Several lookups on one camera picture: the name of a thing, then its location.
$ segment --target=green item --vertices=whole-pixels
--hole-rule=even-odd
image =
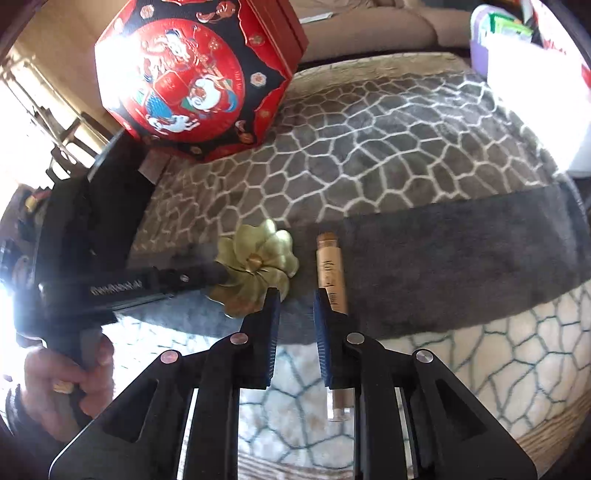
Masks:
[[[493,13],[491,19],[491,33],[499,33],[508,37],[518,37],[520,40],[531,42],[534,32],[513,17]]]

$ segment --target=couch cushion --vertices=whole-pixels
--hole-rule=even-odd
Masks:
[[[373,0],[290,0],[298,18],[313,17],[315,15],[332,12],[341,14],[354,8],[370,8]]]
[[[416,8],[417,15],[431,24],[437,34],[437,42],[445,48],[468,48],[470,46],[471,12],[453,8]]]
[[[310,40],[303,62],[380,51],[421,50],[437,45],[432,26],[393,7],[358,9],[304,25]]]

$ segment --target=brass flower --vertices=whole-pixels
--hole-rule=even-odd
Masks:
[[[234,235],[220,237],[216,261],[226,267],[230,280],[217,285],[209,298],[221,303],[231,318],[244,317],[262,309],[267,288],[274,287],[285,300],[300,263],[291,252],[289,232],[277,231],[273,220],[257,227],[242,225]]]

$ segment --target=human hand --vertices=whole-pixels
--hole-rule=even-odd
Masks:
[[[103,335],[96,353],[96,367],[86,372],[68,357],[43,347],[29,351],[25,359],[21,400],[27,414],[56,440],[69,441],[66,422],[56,408],[54,385],[80,384],[86,396],[80,408],[95,418],[113,400],[113,343]]]

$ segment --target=black handle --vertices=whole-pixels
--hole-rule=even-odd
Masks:
[[[46,346],[74,360],[85,370],[96,366],[96,353],[102,339],[102,328],[93,328],[75,333],[64,333],[45,339]],[[54,401],[60,417],[64,419],[63,431],[73,439],[86,427],[92,418],[80,408],[80,400],[85,393],[79,385],[71,394],[55,393]]]

